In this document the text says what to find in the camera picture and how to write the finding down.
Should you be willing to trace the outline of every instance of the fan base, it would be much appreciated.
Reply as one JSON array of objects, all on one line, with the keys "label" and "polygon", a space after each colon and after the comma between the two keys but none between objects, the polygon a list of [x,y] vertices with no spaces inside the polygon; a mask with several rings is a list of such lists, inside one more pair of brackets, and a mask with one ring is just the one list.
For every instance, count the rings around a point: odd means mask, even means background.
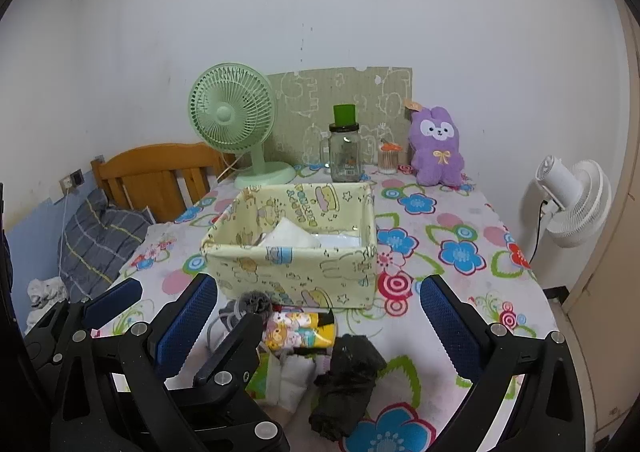
[{"label": "fan base", "polygon": [[254,168],[241,170],[236,176],[236,188],[245,188],[258,185],[284,185],[296,177],[293,167],[283,161],[267,161],[264,163],[264,172],[254,174]]}]

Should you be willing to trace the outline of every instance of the floor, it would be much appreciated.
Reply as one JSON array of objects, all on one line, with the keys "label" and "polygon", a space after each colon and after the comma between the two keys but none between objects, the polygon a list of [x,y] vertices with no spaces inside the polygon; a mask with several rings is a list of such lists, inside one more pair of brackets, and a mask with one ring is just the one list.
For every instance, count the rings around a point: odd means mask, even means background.
[{"label": "floor", "polygon": [[553,299],[549,301],[551,311],[556,317],[559,331],[564,335],[566,343],[571,351],[574,359],[575,373],[578,376],[578,384],[580,385],[580,395],[582,397],[582,407],[584,409],[584,429],[586,432],[586,452],[593,452],[594,436],[596,432],[596,411],[593,402],[593,393],[591,392],[591,381],[587,366],[580,350],[580,344],[575,336],[571,321],[562,311],[560,303]]}]

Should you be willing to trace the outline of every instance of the white cable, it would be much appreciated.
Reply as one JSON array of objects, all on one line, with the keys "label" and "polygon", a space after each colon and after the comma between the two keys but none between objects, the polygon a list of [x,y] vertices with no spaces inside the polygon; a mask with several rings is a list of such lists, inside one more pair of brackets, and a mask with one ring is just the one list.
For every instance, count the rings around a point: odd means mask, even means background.
[{"label": "white cable", "polygon": [[238,157],[236,158],[236,160],[235,160],[231,165],[227,165],[227,166],[226,166],[226,168],[222,171],[222,173],[221,173],[219,176],[216,176],[216,181],[217,181],[218,183],[220,183],[220,178],[221,178],[221,177],[223,177],[223,175],[225,175],[225,174],[226,174],[226,171],[228,171],[230,168],[233,168],[233,166],[238,162],[238,160],[239,160],[240,158],[242,158],[242,156],[244,156],[244,154],[241,154],[240,156],[238,156]]},{"label": "white cable", "polygon": [[65,209],[62,212],[62,230],[60,230],[60,260],[58,261],[58,276],[62,277],[62,239],[65,236],[66,201],[69,199],[69,189],[65,194]]}]

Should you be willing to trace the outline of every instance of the beige door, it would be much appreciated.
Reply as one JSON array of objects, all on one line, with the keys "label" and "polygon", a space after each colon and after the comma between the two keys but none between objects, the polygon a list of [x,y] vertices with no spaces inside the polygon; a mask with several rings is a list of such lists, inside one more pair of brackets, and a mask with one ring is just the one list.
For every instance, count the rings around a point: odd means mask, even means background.
[{"label": "beige door", "polygon": [[583,276],[562,306],[574,326],[593,389],[597,431],[621,421],[640,392],[640,28],[622,0],[631,103],[623,175]]}]

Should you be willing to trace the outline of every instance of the blue wall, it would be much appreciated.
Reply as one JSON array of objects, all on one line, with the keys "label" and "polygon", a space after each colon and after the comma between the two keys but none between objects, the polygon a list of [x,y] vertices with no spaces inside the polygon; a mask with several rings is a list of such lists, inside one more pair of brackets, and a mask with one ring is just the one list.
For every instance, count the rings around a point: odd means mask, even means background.
[{"label": "blue wall", "polygon": [[[5,188],[10,186],[10,183],[5,184]],[[80,203],[95,188],[94,174],[87,172],[84,183],[69,194],[66,200],[65,225],[76,213]],[[28,283],[34,278],[46,280],[58,275],[58,244],[64,211],[64,199],[55,204],[47,199],[6,233],[14,265],[11,298],[22,331],[27,327],[27,316],[31,311],[31,301],[27,296]]]}]

